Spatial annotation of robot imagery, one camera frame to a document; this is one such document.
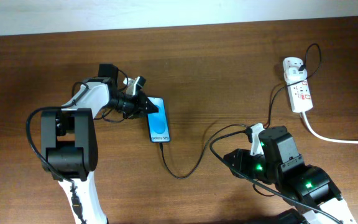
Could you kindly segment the blue Galaxy S25+ smartphone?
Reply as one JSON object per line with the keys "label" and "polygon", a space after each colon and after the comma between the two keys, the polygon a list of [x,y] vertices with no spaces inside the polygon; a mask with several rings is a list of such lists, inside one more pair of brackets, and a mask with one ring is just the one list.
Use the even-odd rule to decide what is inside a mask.
{"label": "blue Galaxy S25+ smartphone", "polygon": [[157,113],[147,115],[149,136],[151,142],[170,142],[165,104],[162,98],[149,97],[149,100],[158,108]]}

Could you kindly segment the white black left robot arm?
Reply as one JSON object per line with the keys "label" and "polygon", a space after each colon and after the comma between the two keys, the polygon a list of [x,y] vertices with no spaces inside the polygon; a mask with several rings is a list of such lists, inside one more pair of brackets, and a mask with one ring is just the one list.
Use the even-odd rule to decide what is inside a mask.
{"label": "white black left robot arm", "polygon": [[123,119],[137,119],[158,112],[142,91],[146,79],[125,77],[113,64],[99,65],[95,77],[78,82],[71,99],[61,106],[41,110],[42,167],[58,182],[69,201],[75,223],[108,223],[96,190],[94,172],[98,143],[94,119],[102,109],[115,110]]}

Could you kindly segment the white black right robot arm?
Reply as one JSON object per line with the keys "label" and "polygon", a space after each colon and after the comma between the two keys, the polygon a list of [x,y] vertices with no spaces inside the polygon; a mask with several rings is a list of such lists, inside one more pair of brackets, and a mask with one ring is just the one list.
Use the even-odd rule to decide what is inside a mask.
{"label": "white black right robot arm", "polygon": [[355,223],[341,191],[320,167],[306,165],[293,136],[284,126],[244,131],[251,149],[236,149],[223,157],[238,178],[274,185],[291,209],[272,223]]}

